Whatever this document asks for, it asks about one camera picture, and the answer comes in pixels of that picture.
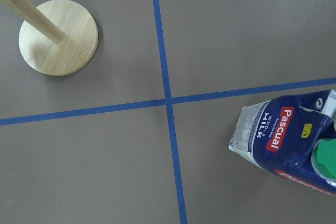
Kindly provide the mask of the blue Pascual milk carton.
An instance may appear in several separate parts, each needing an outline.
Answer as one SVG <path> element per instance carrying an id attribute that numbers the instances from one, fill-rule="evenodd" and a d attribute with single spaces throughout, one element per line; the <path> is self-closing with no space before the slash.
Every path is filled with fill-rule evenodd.
<path id="1" fill-rule="evenodd" d="M 229 149 L 259 168 L 335 195 L 335 90 L 243 107 Z"/>

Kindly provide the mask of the wooden mug tree stand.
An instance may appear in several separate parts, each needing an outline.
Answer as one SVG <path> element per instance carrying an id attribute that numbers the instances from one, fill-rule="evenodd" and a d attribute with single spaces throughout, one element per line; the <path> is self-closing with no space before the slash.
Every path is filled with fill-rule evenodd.
<path id="1" fill-rule="evenodd" d="M 88 10 L 71 0 L 50 0 L 34 6 L 29 0 L 1 0 L 23 18 L 20 53 L 36 71 L 65 76 L 84 67 L 94 55 L 98 27 Z"/>

